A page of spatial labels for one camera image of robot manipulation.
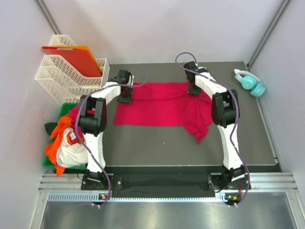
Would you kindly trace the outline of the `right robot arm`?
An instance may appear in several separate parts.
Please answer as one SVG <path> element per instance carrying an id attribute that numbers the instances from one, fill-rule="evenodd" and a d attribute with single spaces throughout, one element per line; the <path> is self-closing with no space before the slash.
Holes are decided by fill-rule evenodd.
<path id="1" fill-rule="evenodd" d="M 236 90 L 229 90 L 217 82 L 204 67 L 194 61 L 183 66 L 189 82 L 188 92 L 205 92 L 212 100 L 211 117 L 217 126 L 223 146 L 224 160 L 221 177 L 210 178 L 211 189 L 219 192 L 223 188 L 235 188 L 246 174 L 244 163 L 239 155 L 237 126 L 239 105 Z"/>

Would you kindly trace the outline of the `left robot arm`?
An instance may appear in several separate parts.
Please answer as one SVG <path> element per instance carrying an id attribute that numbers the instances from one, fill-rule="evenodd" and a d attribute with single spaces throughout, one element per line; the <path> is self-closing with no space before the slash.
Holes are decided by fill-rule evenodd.
<path id="1" fill-rule="evenodd" d="M 102 88 L 83 95 L 79 103 L 78 127 L 83 134 L 88 150 L 87 170 L 82 178 L 82 190 L 106 190 L 109 181 L 105 175 L 102 137 L 107 125 L 107 104 L 113 99 L 130 103 L 134 76 L 127 70 L 119 70 L 118 75 Z"/>

